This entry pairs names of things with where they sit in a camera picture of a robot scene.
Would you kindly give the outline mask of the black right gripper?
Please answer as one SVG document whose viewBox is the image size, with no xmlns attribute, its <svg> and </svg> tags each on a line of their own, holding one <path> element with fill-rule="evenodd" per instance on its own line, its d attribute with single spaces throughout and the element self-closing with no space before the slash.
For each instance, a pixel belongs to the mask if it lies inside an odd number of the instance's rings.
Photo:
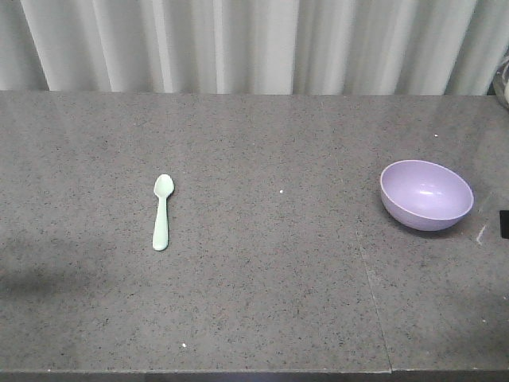
<svg viewBox="0 0 509 382">
<path fill-rule="evenodd" d="M 500 227 L 500 235 L 504 239 L 509 239 L 509 211 L 508 210 L 500 210 L 499 211 L 499 227 Z"/>
</svg>

